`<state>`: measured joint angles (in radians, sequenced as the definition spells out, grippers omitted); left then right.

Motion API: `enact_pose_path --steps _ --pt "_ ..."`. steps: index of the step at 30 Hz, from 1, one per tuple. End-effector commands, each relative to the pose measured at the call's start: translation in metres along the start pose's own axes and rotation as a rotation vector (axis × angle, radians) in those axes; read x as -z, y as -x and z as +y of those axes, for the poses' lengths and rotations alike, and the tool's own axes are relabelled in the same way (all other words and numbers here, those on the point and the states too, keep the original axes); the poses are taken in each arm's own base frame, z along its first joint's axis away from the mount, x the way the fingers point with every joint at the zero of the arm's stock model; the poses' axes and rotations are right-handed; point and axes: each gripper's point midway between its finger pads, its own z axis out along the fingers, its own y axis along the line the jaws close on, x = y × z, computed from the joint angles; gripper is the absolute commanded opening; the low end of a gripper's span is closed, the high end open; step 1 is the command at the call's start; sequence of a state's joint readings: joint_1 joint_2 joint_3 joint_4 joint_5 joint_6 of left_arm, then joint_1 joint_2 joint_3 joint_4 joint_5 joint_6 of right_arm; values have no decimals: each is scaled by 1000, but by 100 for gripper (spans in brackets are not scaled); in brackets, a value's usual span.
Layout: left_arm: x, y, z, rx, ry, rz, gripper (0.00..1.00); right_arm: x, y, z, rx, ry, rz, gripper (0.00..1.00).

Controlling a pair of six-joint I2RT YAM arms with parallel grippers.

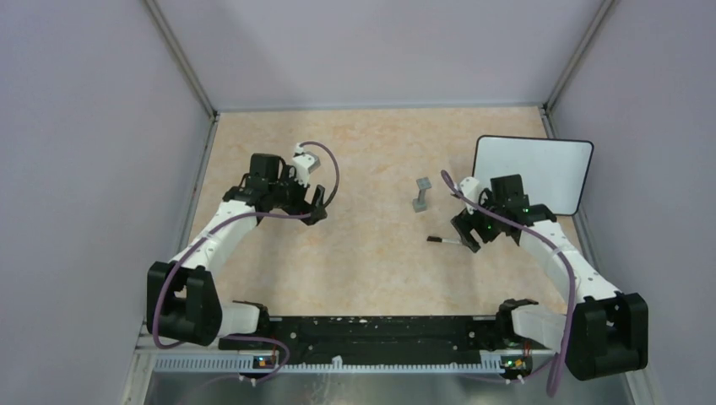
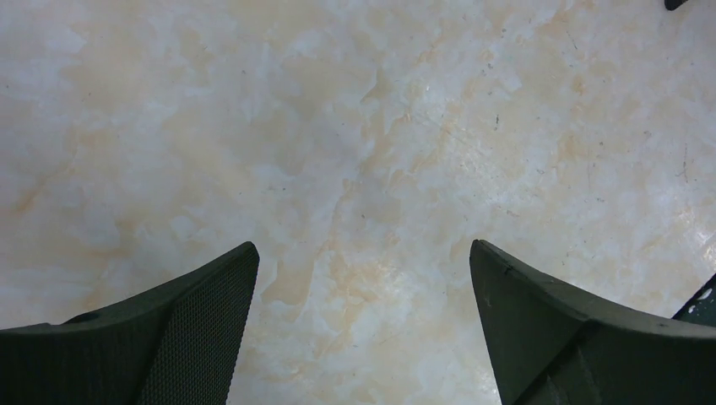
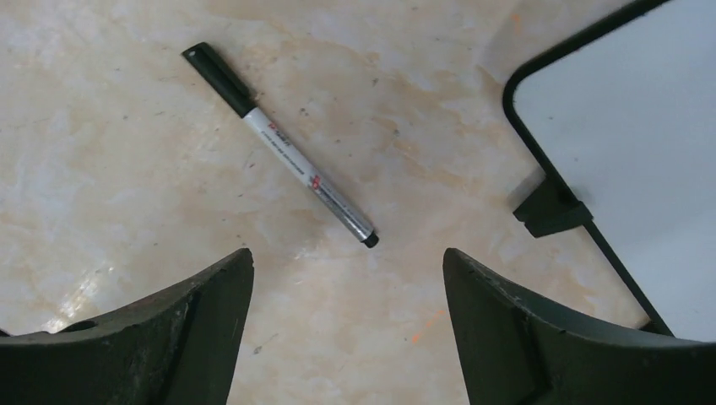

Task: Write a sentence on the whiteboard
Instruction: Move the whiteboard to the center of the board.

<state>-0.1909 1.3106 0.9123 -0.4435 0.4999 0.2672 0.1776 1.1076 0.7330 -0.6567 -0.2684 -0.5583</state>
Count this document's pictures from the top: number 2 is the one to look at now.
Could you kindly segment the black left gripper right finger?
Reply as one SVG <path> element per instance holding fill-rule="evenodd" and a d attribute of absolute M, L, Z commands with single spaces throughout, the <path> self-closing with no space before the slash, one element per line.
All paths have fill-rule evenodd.
<path fill-rule="evenodd" d="M 469 265 L 502 403 L 714 403 L 715 327 L 619 305 L 485 240 Z"/>

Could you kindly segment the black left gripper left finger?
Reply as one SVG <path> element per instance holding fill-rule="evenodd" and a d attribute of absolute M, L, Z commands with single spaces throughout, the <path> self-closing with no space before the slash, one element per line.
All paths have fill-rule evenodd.
<path fill-rule="evenodd" d="M 2 403 L 225 403 L 258 265 L 245 242 L 64 323 L 2 330 Z"/>

